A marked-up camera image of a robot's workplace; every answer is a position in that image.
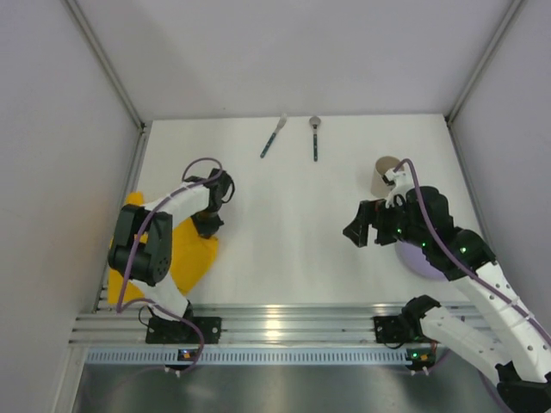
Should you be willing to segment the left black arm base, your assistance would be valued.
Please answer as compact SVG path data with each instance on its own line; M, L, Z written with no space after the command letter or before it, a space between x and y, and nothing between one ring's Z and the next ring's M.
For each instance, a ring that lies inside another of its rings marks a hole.
M194 317L192 322L202 333L206 344L219 342L221 317ZM199 344L200 337L187 324L153 316L148 321L145 342L147 344Z

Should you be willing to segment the yellow printed cloth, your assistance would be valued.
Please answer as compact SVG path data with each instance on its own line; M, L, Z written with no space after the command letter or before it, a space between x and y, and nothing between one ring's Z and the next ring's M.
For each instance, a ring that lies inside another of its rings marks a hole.
M132 192L126 197L126 203L141 206L145 203L141 192ZM183 221L173 231L170 274L182 294L189 293L201 278L210 270L217 257L219 240L216 236L200 237L192 218ZM122 286L122 275L110 269L108 271L107 300L116 305ZM123 298L123 304L144 294L130 281Z

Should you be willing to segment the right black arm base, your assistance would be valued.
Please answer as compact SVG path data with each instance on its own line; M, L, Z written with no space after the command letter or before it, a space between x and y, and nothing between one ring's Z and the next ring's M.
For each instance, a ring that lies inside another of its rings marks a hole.
M416 332L401 316L373 317L375 341L390 347L410 343L428 343L429 338Z

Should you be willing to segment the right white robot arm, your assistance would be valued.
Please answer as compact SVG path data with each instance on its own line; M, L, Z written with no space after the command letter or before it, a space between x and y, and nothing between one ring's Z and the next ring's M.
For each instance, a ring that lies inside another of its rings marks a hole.
M428 295L411 299L399 320L409 339L440 342L482 373L513 412L550 410L550 336L506 280L498 259L474 231L455 225L436 188L408 188L387 199L363 200L344 230L356 247L407 243L468 298L493 333L487 336Z

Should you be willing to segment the fork with teal handle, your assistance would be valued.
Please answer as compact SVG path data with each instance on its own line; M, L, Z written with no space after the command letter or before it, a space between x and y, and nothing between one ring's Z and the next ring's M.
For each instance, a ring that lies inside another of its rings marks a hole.
M275 127L275 130L271 133L268 141L266 142L265 146L263 147L261 153L260 153L260 158L265 158L265 156L267 155L270 147L272 146L272 144L274 143L275 139L276 139L276 136L278 135L278 133L285 127L286 123L287 123L287 115L286 114L282 114L276 124L276 127Z

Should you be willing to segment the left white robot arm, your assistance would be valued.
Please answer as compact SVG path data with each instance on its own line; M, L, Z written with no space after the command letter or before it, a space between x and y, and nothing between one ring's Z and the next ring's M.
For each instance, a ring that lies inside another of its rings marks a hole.
M213 238L224 224L220 209L234 192L231 176L214 168L207 178L185 178L155 201L120 210L108 252L109 268L122 276L117 312L142 301L164 319L184 316L190 303L171 273L180 237L176 230L189 223L197 237Z

